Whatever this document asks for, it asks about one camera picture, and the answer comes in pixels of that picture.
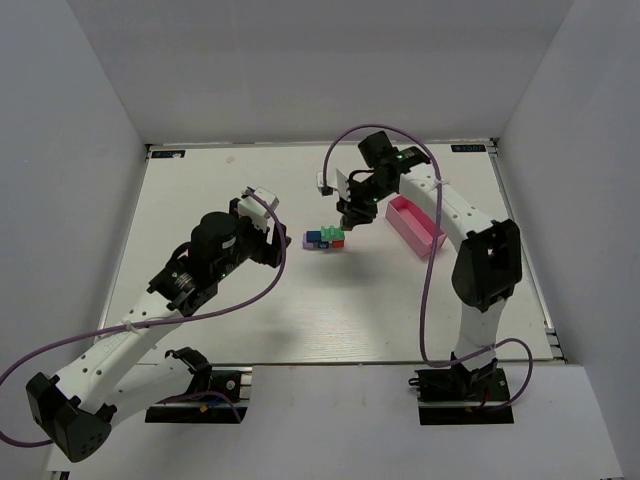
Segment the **pink box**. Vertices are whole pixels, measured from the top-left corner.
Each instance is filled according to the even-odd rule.
[[[387,205],[385,218],[420,258],[429,255],[436,225],[413,202],[403,196],[394,198]],[[446,238],[444,232],[440,232],[437,248],[442,247]]]

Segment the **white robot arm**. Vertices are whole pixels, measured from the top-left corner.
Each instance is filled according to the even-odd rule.
[[[435,218],[437,179],[425,153],[415,147],[399,151],[384,132],[370,135],[358,148],[370,170],[355,171],[349,177],[336,170],[328,185],[321,173],[317,180],[323,195],[338,192],[337,209],[345,230],[371,223],[377,203],[393,193]],[[362,181],[354,178],[365,172],[370,175]],[[448,184],[442,185],[442,199],[441,228],[458,252],[452,283],[462,301],[460,334],[451,355],[455,360],[495,344],[506,300],[522,278],[520,234],[512,220],[498,222],[489,217]],[[489,351],[452,367],[461,397],[481,386],[496,363],[494,352]]]
[[[253,194],[275,209],[278,199],[264,189]],[[169,351],[143,375],[123,377],[158,341],[180,326],[162,324],[192,316],[217,294],[218,283],[245,260],[278,267],[282,244],[267,237],[269,213],[250,196],[231,201],[229,213],[205,215],[191,241],[178,247],[147,291],[123,318],[128,329],[99,338],[73,363],[49,377],[36,374],[27,384],[38,425],[72,462],[92,455],[112,428],[167,397],[210,383],[211,366],[190,348]],[[285,236],[286,244],[290,239]],[[153,328],[131,323],[148,321]]]

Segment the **white table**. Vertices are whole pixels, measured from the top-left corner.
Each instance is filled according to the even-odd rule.
[[[566,479],[621,475],[587,375],[542,366],[513,425],[420,426],[412,365],[261,366],[241,425],[119,425],[71,480]],[[505,368],[510,385],[526,368]]]
[[[305,251],[306,230],[337,225],[337,197],[322,198],[315,186],[326,146],[238,146],[190,148],[184,158],[150,159],[107,325],[115,325],[189,239],[200,218],[227,211],[246,186],[262,186],[280,198],[277,213],[293,242],[280,285],[242,311],[180,327],[149,352],[159,361],[169,348],[190,346],[214,363],[303,363],[419,361],[418,311],[426,263],[416,257],[384,219],[347,233],[343,252]],[[433,145],[443,177],[477,208],[507,217],[486,153],[452,153]],[[331,166],[363,168],[355,145],[338,147]],[[428,306],[427,348],[446,359],[455,345],[460,301],[451,286],[455,251],[446,242],[436,259]],[[199,313],[239,303],[261,291],[275,270],[246,263],[226,278]],[[552,357],[544,316],[528,272],[504,311],[498,338],[519,337],[536,359]],[[499,350],[501,359],[526,358],[518,346]]]

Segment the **gray wall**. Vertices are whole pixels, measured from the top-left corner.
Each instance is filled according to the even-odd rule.
[[[640,4],[580,1],[501,142],[560,341],[640,478]]]
[[[571,0],[69,0],[148,143],[502,133]]]
[[[64,0],[0,2],[0,369],[95,327],[143,173],[144,148]],[[44,434],[24,386],[80,346],[2,387],[0,428]],[[45,449],[0,444],[0,476],[40,478]]]

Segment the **colored block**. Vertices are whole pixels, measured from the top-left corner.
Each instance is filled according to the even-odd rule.
[[[322,227],[320,229],[323,242],[332,242],[334,240],[344,240],[344,232],[341,228],[336,228],[333,225],[329,227]]]
[[[306,233],[306,239],[307,239],[307,242],[309,243],[322,242],[322,233],[320,233],[320,231],[317,231],[317,230],[309,230]]]
[[[315,248],[315,246],[313,245],[313,242],[307,242],[306,233],[302,235],[302,248],[304,248],[305,250],[313,250]]]

